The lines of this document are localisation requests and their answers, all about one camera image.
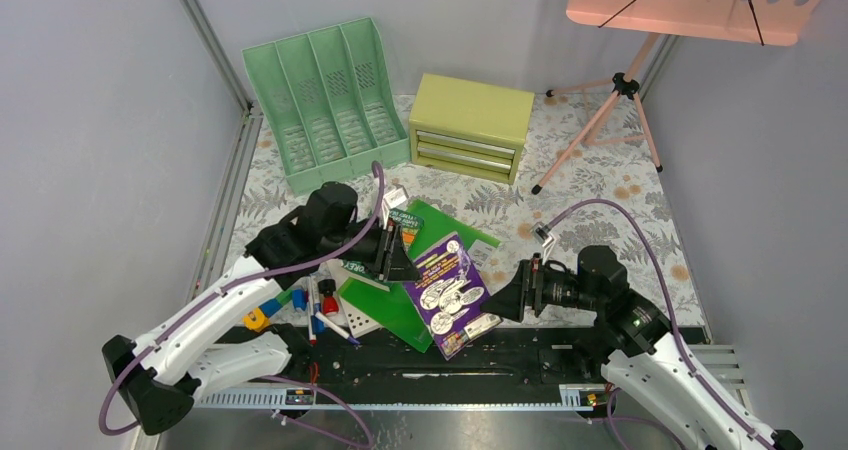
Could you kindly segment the green Treehouse book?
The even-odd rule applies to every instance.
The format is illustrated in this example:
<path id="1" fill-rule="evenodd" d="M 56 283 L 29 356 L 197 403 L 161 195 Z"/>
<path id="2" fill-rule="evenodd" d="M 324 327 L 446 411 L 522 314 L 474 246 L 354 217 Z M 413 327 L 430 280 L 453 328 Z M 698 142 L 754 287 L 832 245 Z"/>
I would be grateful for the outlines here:
<path id="1" fill-rule="evenodd" d="M 403 244 L 409 256 L 409 249 L 414 242 L 418 231 L 423 227 L 423 219 L 409 212 L 391 209 L 388 214 L 388 221 L 394 221 L 402 230 Z M 357 261 L 341 260 L 342 269 L 346 270 L 352 278 L 356 278 L 368 285 L 371 285 L 381 291 L 388 292 L 393 283 L 403 282 L 382 282 L 377 280 L 365 268 L 364 263 Z"/>

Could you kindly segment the purple cartoon book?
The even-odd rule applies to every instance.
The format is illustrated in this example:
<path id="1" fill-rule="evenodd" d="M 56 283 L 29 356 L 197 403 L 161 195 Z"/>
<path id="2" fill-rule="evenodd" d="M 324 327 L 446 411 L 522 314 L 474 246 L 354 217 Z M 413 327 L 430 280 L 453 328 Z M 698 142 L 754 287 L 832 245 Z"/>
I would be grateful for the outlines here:
<path id="1" fill-rule="evenodd" d="M 445 360 L 503 322 L 482 309 L 490 292 L 458 232 L 431 245 L 413 264 L 420 278 L 404 288 Z"/>

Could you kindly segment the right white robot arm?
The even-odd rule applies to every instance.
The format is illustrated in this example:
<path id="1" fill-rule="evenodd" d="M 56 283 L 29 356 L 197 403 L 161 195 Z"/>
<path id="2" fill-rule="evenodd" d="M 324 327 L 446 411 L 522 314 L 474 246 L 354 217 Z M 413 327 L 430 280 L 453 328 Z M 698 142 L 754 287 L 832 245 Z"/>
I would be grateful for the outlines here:
<path id="1" fill-rule="evenodd" d="M 482 309 L 520 322 L 526 309 L 548 306 L 594 313 L 594 335 L 573 356 L 575 372 L 631 396 L 684 448 L 802 448 L 798 436 L 757 418 L 696 359 L 669 317 L 630 287 L 609 247 L 582 249 L 576 270 L 534 254 Z"/>

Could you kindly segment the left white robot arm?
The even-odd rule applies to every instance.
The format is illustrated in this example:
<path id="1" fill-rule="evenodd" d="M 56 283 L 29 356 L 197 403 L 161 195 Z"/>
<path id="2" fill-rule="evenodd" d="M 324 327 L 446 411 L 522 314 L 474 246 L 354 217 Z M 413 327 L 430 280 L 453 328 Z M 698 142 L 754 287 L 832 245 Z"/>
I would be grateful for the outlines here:
<path id="1" fill-rule="evenodd" d="M 130 429 L 157 435 L 209 394 L 259 377 L 304 377 L 311 357 L 305 339 L 291 330 L 266 331 L 219 350 L 212 346 L 249 311 L 326 261 L 358 262 L 384 282 L 419 280 L 399 223 L 385 212 L 360 220 L 357 209 L 352 187 L 323 184 L 305 204 L 262 229 L 229 270 L 175 315 L 136 338 L 115 335 L 105 342 L 101 352 L 112 385 L 98 417 L 101 432 L 123 432 L 106 422 L 115 396 L 135 418 Z"/>

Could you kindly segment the green clip file folder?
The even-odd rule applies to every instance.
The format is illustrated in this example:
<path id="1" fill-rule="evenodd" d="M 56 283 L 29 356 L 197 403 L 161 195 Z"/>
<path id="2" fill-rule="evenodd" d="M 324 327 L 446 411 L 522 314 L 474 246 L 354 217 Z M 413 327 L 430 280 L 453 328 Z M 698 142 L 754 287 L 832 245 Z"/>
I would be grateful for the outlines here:
<path id="1" fill-rule="evenodd" d="M 421 200 L 409 203 L 406 212 L 423 220 L 423 226 L 408 250 L 411 258 L 418 257 L 452 232 L 458 233 L 466 250 L 475 256 L 477 265 L 485 263 L 501 244 L 497 238 L 468 226 Z M 402 284 L 391 284 L 386 290 L 382 290 L 372 283 L 349 279 L 342 284 L 339 294 L 345 302 L 415 350 L 424 352 L 433 343 L 433 337 L 425 328 L 425 323 Z"/>

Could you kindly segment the white perforated board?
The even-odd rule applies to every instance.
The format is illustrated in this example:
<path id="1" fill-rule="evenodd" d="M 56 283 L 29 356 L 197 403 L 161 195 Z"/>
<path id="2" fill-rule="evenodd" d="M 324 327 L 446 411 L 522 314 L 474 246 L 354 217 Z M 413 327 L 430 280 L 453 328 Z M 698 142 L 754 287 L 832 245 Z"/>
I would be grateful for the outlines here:
<path id="1" fill-rule="evenodd" d="M 356 278 L 352 278 L 346 270 L 342 269 L 342 262 L 340 260 L 330 260 L 327 263 L 327 269 L 335 281 L 337 300 L 339 301 L 340 309 L 343 312 L 350 334 L 359 339 L 369 333 L 383 329 L 380 323 L 363 313 L 341 295 L 344 284 L 349 281 L 356 281 Z"/>

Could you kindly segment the red black stamp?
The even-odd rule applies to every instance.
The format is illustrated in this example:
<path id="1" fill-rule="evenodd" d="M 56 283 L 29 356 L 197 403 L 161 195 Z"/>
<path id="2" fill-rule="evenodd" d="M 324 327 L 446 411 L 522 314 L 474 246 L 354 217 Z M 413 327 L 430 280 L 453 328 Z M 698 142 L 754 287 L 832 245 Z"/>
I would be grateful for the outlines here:
<path id="1" fill-rule="evenodd" d="M 317 282 L 317 291 L 320 295 L 321 312 L 328 317 L 337 315 L 339 304 L 335 297 L 336 282 L 333 279 L 322 279 Z"/>

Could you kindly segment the white red marker pen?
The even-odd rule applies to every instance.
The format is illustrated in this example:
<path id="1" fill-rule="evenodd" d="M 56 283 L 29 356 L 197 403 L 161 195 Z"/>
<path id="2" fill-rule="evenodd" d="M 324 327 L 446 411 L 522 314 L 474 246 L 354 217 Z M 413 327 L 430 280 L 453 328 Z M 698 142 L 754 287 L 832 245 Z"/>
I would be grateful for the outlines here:
<path id="1" fill-rule="evenodd" d="M 314 297 L 312 291 L 312 277 L 306 277 L 305 279 L 305 295 L 306 295 L 306 314 L 307 314 L 307 328 L 308 328 L 308 337 L 310 345 L 315 345 L 317 343 L 317 337 L 314 331 Z"/>

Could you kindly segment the white blue marker pen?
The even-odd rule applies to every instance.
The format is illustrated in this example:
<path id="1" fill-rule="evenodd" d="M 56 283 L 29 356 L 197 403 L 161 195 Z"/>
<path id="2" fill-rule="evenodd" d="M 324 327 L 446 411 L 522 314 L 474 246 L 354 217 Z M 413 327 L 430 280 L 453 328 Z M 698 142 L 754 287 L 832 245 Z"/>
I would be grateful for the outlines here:
<path id="1" fill-rule="evenodd" d="M 330 330 L 332 330 L 334 333 L 336 333 L 342 339 L 346 340 L 347 342 L 349 342 L 349 343 L 351 343 L 355 346 L 360 345 L 360 342 L 352 334 L 350 334 L 343 327 L 336 324 L 334 321 L 332 321 L 329 317 L 327 317 L 322 312 L 316 311 L 314 313 L 314 317 L 317 318 L 319 321 L 321 321 L 326 328 L 329 328 Z"/>

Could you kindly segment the small blue cap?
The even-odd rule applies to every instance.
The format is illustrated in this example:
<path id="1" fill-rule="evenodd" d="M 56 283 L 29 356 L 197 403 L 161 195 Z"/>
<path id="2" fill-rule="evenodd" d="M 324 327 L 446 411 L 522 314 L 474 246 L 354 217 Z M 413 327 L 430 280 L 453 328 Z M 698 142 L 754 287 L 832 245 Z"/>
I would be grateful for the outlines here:
<path id="1" fill-rule="evenodd" d="M 291 291 L 291 303 L 295 310 L 307 311 L 308 295 L 306 291 L 301 288 L 293 289 Z"/>

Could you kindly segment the blue block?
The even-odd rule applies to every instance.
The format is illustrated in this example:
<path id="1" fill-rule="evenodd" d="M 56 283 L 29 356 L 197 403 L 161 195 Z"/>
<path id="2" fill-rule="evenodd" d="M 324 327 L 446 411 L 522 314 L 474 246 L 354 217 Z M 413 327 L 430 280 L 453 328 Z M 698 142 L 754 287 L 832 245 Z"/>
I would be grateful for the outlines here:
<path id="1" fill-rule="evenodd" d="M 259 310 L 267 318 L 273 317 L 282 308 L 283 304 L 281 304 L 277 299 L 270 299 L 259 306 Z"/>

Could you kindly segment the floral table mat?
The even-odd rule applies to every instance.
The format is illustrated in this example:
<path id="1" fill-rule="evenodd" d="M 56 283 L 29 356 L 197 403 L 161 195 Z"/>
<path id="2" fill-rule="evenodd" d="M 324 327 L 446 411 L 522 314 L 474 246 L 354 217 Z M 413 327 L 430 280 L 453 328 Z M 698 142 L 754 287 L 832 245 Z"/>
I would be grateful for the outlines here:
<path id="1" fill-rule="evenodd" d="M 611 122 L 625 143 L 576 148 L 539 194 L 531 192 L 602 102 L 600 95 L 538 96 L 511 185 L 412 163 L 388 168 L 387 181 L 501 241 L 481 270 L 491 290 L 539 250 L 534 228 L 550 222 L 556 260 L 571 266 L 580 249 L 606 245 L 627 268 L 633 288 L 672 307 L 680 325 L 702 327 L 706 318 L 659 175 L 647 146 L 634 140 L 639 125 L 632 105 L 619 106 Z"/>

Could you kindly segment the mint green file organizer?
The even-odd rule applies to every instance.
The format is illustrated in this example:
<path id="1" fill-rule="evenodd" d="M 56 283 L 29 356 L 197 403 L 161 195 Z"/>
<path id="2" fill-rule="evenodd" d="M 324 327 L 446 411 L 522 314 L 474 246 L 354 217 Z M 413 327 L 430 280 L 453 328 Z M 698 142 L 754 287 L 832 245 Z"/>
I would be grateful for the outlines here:
<path id="1" fill-rule="evenodd" d="M 248 47 L 242 58 L 296 195 L 411 159 L 370 17 Z"/>

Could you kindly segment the pink music stand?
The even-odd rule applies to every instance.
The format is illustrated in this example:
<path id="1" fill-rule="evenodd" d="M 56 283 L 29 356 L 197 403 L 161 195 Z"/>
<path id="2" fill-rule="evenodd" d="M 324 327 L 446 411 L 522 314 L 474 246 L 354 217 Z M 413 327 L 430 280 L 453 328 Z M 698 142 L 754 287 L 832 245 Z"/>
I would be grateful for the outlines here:
<path id="1" fill-rule="evenodd" d="M 791 46 L 822 0 L 568 0 L 566 15 L 574 23 L 643 32 L 646 38 L 625 72 L 606 81 L 555 88 L 553 98 L 564 93 L 585 93 L 607 85 L 611 92 L 590 116 L 583 129 L 535 184 L 539 194 L 564 162 L 582 143 L 598 144 L 597 134 L 622 99 L 632 101 L 642 124 L 642 140 L 656 149 L 647 125 L 636 75 L 660 38 L 694 37 L 760 46 Z"/>

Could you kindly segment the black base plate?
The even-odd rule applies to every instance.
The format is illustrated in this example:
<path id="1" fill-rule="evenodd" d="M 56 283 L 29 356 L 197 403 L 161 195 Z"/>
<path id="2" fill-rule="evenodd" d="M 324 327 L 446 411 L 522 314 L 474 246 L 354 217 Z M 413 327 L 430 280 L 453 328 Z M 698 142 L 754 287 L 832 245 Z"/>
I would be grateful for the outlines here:
<path id="1" fill-rule="evenodd" d="M 598 357 L 588 327 L 498 327 L 446 360 L 435 346 L 419 352 L 387 330 L 355 346 L 333 333 L 296 353 L 283 372 L 318 386 L 350 405 L 458 406 L 554 404 L 560 387 L 601 391 Z"/>

